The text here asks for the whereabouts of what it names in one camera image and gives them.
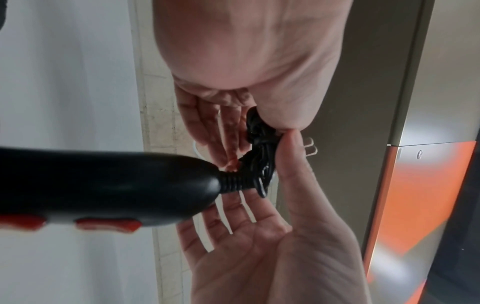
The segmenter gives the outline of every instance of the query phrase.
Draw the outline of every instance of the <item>button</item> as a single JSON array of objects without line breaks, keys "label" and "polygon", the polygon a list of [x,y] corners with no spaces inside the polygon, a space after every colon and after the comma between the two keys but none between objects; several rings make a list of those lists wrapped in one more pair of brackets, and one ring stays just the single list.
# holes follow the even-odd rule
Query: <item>button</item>
[{"label": "button", "polygon": [[109,230],[133,233],[142,226],[134,219],[81,218],[75,221],[80,230]]},{"label": "button", "polygon": [[8,214],[0,215],[1,229],[37,231],[47,223],[47,219],[37,215]]}]

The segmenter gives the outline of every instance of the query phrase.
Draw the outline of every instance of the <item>white wall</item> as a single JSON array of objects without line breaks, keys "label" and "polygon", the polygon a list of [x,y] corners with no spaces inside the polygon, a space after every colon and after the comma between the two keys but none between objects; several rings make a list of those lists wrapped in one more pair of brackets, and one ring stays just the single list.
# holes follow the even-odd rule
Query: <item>white wall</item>
[{"label": "white wall", "polygon": [[[0,145],[142,150],[125,0],[13,0],[0,32]],[[151,229],[0,231],[2,304],[157,303]]]}]

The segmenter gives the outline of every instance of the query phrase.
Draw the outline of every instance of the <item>skin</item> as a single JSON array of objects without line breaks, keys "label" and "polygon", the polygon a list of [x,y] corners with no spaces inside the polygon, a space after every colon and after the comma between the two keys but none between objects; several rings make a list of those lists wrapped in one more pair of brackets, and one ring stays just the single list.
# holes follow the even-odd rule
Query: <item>skin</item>
[{"label": "skin", "polygon": [[278,130],[312,122],[340,57],[351,2],[153,0],[155,38],[181,116],[215,164],[234,163],[238,150],[250,148],[251,106]]},{"label": "skin", "polygon": [[192,270],[191,302],[370,303],[360,249],[350,228],[320,189],[306,160],[299,131],[288,131],[276,153],[291,226],[255,190],[222,196],[233,231],[216,206],[202,213],[214,245],[207,252],[193,221],[177,226]]}]

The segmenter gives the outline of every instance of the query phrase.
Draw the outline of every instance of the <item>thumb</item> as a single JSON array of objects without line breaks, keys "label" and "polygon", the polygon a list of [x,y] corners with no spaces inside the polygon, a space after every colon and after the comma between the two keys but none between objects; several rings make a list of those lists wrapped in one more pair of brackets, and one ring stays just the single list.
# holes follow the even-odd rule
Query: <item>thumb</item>
[{"label": "thumb", "polygon": [[293,228],[310,230],[340,220],[307,161],[300,131],[282,136],[275,163]]}]

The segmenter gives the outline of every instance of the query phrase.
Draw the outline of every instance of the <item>hair straightener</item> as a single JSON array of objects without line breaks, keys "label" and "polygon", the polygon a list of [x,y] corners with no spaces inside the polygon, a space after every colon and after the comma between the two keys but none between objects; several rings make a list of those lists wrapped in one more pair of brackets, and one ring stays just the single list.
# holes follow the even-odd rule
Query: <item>hair straightener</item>
[{"label": "hair straightener", "polygon": [[247,133],[252,149],[237,172],[180,155],[0,148],[0,227],[133,232],[190,218],[221,193],[255,188],[266,197],[280,136],[256,108]]}]

